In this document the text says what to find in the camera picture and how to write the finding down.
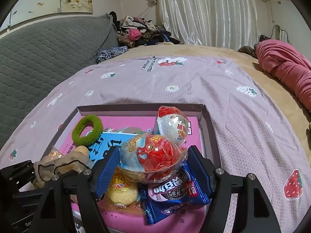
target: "blue snack package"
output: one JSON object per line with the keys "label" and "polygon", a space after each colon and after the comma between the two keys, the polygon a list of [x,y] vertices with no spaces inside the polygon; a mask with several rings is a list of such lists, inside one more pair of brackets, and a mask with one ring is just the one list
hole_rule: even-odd
{"label": "blue snack package", "polygon": [[144,185],[140,191],[147,224],[155,224],[188,204],[207,205],[211,201],[204,194],[188,162],[162,183]]}

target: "rolled pink blanket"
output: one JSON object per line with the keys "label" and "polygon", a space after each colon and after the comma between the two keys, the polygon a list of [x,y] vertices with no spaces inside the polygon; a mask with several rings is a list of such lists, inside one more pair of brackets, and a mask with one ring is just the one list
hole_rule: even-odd
{"label": "rolled pink blanket", "polygon": [[269,39],[256,48],[262,69],[277,78],[311,111],[311,63],[292,45]]}

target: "white satin curtain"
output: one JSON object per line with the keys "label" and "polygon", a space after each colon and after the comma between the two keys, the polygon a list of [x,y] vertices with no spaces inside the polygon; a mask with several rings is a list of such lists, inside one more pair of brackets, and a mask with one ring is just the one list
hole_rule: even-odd
{"label": "white satin curtain", "polygon": [[158,0],[159,19],[185,44],[238,50],[257,43],[255,0]]}

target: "gray quilted headboard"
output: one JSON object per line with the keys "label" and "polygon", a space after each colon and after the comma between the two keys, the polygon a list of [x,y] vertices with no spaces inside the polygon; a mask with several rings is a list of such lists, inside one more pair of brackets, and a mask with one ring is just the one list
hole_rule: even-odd
{"label": "gray quilted headboard", "polygon": [[0,39],[0,149],[51,90],[118,46],[112,20],[67,17],[38,22]]}

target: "green fuzzy ring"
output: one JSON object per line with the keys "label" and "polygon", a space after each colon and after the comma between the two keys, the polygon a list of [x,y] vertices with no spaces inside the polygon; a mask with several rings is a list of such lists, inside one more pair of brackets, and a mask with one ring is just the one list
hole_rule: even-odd
{"label": "green fuzzy ring", "polygon": [[[89,124],[93,125],[93,130],[88,135],[80,137],[81,132]],[[103,124],[99,117],[96,115],[87,115],[83,117],[74,128],[72,133],[72,139],[77,146],[84,145],[88,146],[94,144],[96,140],[100,137],[103,131]]]}

